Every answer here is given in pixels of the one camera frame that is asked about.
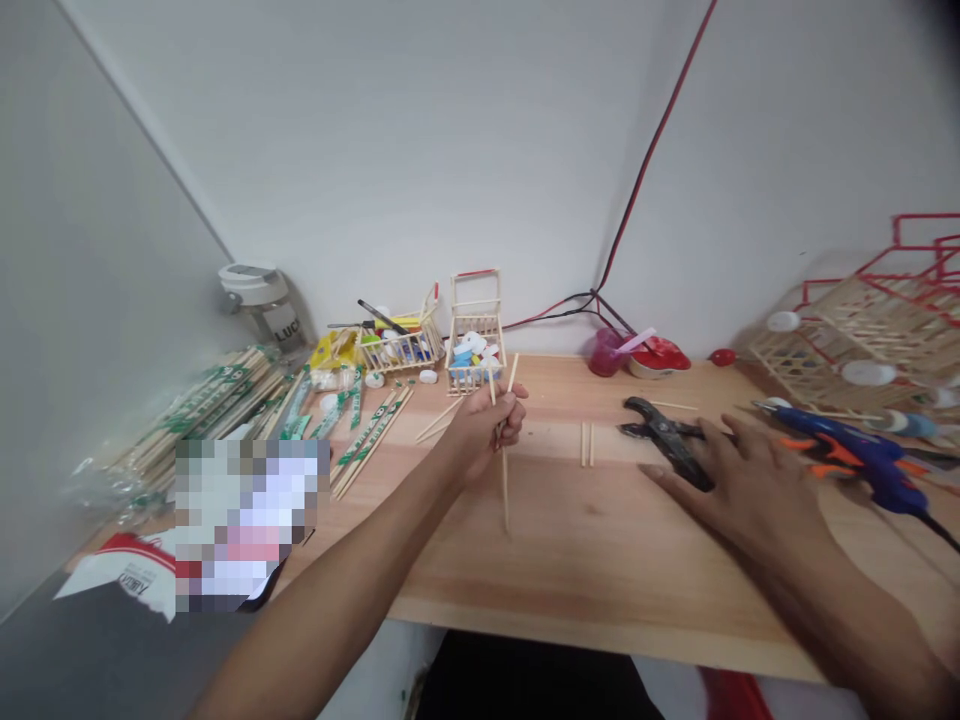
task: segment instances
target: wooden desk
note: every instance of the wooden desk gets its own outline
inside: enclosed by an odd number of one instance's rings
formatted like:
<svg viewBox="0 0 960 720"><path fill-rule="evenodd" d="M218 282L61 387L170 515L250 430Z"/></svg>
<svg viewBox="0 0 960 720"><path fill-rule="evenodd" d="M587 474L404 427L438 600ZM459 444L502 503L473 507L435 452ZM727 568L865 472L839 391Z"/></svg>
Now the wooden desk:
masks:
<svg viewBox="0 0 960 720"><path fill-rule="evenodd" d="M822 680L728 554L636 468L666 461L652 443L621 435L637 420L630 395L691 405L669 417L750 417L762 392L735 368L697 365L649 382L602 379L580 358L524 356L530 391L520 445L510 449L512 537L503 529L499 463L457 501L414 565L389 616L449 628L636 653L765 675ZM389 387L364 398L364 422ZM294 549L278 590L355 527L396 488L433 440L420 430L450 399L417 384L403 414L342 502L320 509L317 530ZM580 468L580 423L596 424L596 467ZM341 423L339 457L352 437ZM960 533L960 498L924 487L932 512ZM912 518L872 507L866 492L827 482L820 503L838 541L920 621L958 666L960 557Z"/></svg>

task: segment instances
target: right hand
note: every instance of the right hand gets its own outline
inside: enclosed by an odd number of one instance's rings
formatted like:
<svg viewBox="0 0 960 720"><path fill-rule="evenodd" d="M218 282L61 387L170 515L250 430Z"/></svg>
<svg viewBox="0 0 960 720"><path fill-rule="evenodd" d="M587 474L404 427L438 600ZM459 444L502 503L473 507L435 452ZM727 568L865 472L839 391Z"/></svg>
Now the right hand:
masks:
<svg viewBox="0 0 960 720"><path fill-rule="evenodd" d="M711 492L659 465L641 466L644 473L690 515L768 569L839 549L794 453L729 415L723 421L737 435L737 446L701 418L706 442L692 447L716 484Z"/></svg>

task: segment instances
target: pliers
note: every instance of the pliers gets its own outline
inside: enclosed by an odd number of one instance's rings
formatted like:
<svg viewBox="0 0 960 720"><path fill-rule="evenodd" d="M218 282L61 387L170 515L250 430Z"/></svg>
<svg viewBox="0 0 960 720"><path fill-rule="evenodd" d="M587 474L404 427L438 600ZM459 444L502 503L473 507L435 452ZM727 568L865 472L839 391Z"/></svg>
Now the pliers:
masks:
<svg viewBox="0 0 960 720"><path fill-rule="evenodd" d="M689 437L698 437L703 439L703 431L695 425L670 420L663 413L657 410L650 402L643 398L631 397L623 402L623 406L628 410L635 410L640 413L645 423L626 423L618 425L617 429L624 435L630 437L646 438L653 440L660 452L664 454L674 471L693 485L697 490L709 492L713 490L714 484L710 477L700 467L700 463L687 446L684 445L682 435Z"/></svg>

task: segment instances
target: red cable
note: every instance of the red cable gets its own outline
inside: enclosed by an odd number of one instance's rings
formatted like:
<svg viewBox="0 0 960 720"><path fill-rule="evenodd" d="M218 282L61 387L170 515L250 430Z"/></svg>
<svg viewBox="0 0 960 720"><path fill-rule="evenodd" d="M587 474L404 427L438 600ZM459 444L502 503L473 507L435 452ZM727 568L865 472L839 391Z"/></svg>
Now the red cable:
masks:
<svg viewBox="0 0 960 720"><path fill-rule="evenodd" d="M617 249L620 247L620 240L623 238L623 232L627 229L627 223L630 221L631 213L633 213L633 205L637 201L637 194L640 192L640 185L643 183L643 178L647 174L647 167L650 165L650 159L653 157L654 150L657 149L657 143L660 142L660 135L663 134L663 129L666 127L667 120L670 119L670 114L673 112L673 106L676 104L677 97L680 95L680 88L683 87L683 82L687 78L687 71L690 69L694 55L697 54L697 48L700 47L700 41L703 39L703 33L707 29L707 24L710 22L710 16L713 15L713 9L716 6L717 0L711 0L710 7L707 8L707 12L703 16L703 21L700 23L700 29L697 30L697 36L693 40L693 45L690 46L690 52L687 53L687 59L683 63L683 70L680 72L680 77L677 78L677 83L673 87L673 94L670 96L670 102L667 103L667 109L664 111L663 117L660 119L660 124L657 126L657 132L654 133L653 140L650 142L650 147L647 148L647 154L644 156L643 165L640 166L640 172L637 174L637 181L633 185L633 193L630 195L630 202L627 203L627 209L623 213L623 219L620 221L620 228L617 230L617 236L613 240L613 247L610 249L610 257L607 259L607 267L603 271L603 278L600 280L600 284L597 286L597 291L603 289L603 286L607 283L607 278L610 276L610 269L613 267L613 259L617 255Z"/></svg>
<svg viewBox="0 0 960 720"><path fill-rule="evenodd" d="M531 320L536 320L538 317L543 317L544 315L546 315L546 314L547 314L548 312L550 312L551 310L554 310L554 309L560 307L561 305L563 305L565 302L567 302L567 301L566 301L566 300L561 300L560 302L556 303L555 305L551 305L550 307L548 307L548 308L547 308L546 310L544 310L542 313L537 313L536 315L531 315L530 317L528 317L528 318L526 318L526 319L524 319L524 320L517 320L515 323L510 323L509 325L504 325L504 326L503 326L503 329L504 329L504 330L507 330L507 329L509 329L509 328L512 328L514 325L522 325L522 324L525 323L525 322L530 322Z"/></svg>

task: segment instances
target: left hand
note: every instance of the left hand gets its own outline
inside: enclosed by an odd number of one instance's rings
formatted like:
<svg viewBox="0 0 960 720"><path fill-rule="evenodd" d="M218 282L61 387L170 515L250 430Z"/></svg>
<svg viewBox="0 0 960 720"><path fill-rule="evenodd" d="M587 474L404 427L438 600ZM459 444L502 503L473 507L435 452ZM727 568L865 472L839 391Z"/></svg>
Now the left hand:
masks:
<svg viewBox="0 0 960 720"><path fill-rule="evenodd" d="M520 441L523 418L526 408L518 401L530 397L527 389L514 383L513 392L507 392L507 384L496 382L497 404L490 398L490 388L483 386L467 397L460 405L453 422L437 443L437 450L456 457L466 467L465 480L472 482L483 475L483 471L499 447L516 445ZM500 434L497 447L495 430L506 421Z"/></svg>

